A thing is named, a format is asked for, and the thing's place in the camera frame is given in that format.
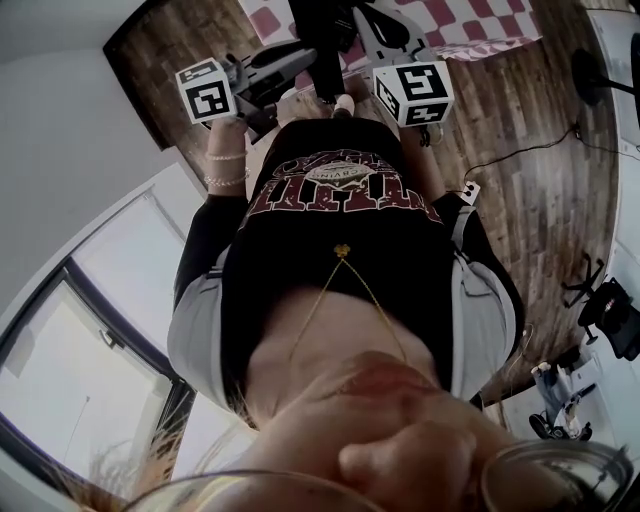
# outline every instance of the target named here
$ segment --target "neck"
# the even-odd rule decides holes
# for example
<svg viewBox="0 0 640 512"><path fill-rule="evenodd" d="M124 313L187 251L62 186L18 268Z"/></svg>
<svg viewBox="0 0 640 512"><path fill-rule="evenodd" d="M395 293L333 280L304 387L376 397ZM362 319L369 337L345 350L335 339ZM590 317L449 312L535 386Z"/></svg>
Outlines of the neck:
<svg viewBox="0 0 640 512"><path fill-rule="evenodd" d="M300 337L319 294L320 289L305 287L282 297L251 356L247 407L259 427L299 396L332 363L362 352L384 352L400 360L406 356L407 364L432 382L438 382L433 357L425 344L387 314L392 334L376 307L359 298L326 292Z"/></svg>

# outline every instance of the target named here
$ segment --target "black sleeve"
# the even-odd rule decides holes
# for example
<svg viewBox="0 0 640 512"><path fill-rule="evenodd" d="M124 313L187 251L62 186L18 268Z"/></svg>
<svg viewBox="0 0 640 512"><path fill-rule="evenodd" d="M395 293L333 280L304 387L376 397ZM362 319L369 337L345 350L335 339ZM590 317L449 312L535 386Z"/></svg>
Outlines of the black sleeve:
<svg viewBox="0 0 640 512"><path fill-rule="evenodd" d="M448 193L437 199L432 203L432 206L438 212L440 219L447 228L447 234L449 238L453 235L453 229L455 228L456 221L458 220L458 213L463 206L467 206L460 196L453 193ZM511 276L502 266L498 258L496 258L491 249L491 244L487 238L487 234L482 227L482 221L478 212L473 212L467 221L467 225L464 229L464 241L462 244L462 250L473 261L482 263L487 268L491 269L500 282L507 290L511 302L513 303L513 309L516 314L516 342L513 345L511 355L518 348L518 342L522 337L522 331L524 330L524 305L516 285L513 283Z"/></svg>
<svg viewBox="0 0 640 512"><path fill-rule="evenodd" d="M193 217L174 284L174 309L187 287L215 265L247 213L244 197L209 196Z"/></svg>

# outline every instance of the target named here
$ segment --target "window pane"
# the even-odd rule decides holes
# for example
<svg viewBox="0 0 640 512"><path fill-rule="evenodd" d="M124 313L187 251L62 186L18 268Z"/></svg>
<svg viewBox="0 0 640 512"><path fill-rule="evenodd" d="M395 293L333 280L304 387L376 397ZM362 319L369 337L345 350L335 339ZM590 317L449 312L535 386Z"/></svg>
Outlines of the window pane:
<svg viewBox="0 0 640 512"><path fill-rule="evenodd" d="M200 393L196 395L180 444L172 480L221 470L251 445L256 433Z"/></svg>
<svg viewBox="0 0 640 512"><path fill-rule="evenodd" d="M0 411L47 454L91 479L100 453L143 454L171 383L129 352L61 284L21 331L0 369Z"/></svg>
<svg viewBox="0 0 640 512"><path fill-rule="evenodd" d="M163 354L173 313L173 281L184 241L153 199L141 197L73 259L118 311Z"/></svg>

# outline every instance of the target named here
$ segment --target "glasses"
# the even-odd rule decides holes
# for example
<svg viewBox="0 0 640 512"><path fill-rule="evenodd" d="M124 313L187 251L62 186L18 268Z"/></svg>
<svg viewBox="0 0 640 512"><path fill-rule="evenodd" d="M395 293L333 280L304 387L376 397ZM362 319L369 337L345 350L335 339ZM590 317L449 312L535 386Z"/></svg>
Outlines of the glasses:
<svg viewBox="0 0 640 512"><path fill-rule="evenodd" d="M484 509L606 511L626 492L633 466L623 450L599 443L519 443L482 471ZM429 510L429 504L416 504ZM125 512L384 512L353 490L309 475L228 471L187 478L155 489Z"/></svg>

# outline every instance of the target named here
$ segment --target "cube with marker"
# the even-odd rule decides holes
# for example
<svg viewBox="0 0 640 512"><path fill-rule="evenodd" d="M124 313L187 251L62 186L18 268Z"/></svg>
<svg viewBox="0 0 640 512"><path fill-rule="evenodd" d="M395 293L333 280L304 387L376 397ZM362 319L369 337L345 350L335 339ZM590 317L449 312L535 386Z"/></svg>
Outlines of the cube with marker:
<svg viewBox="0 0 640 512"><path fill-rule="evenodd" d="M214 59L198 62L176 73L180 96L193 124L235 116L229 79Z"/></svg>
<svg viewBox="0 0 640 512"><path fill-rule="evenodd" d="M374 92L400 127L443 122L455 100L445 62L373 69Z"/></svg>

